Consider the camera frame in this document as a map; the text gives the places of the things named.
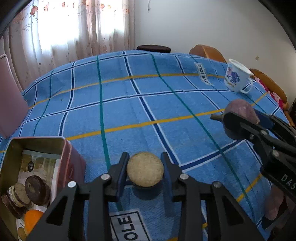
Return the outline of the person right hand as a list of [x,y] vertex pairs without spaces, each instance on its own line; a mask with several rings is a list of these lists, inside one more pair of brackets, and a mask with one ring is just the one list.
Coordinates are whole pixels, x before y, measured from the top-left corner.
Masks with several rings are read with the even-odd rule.
[[269,196],[265,201],[265,217],[275,220],[278,214],[287,210],[286,195],[276,185],[272,185]]

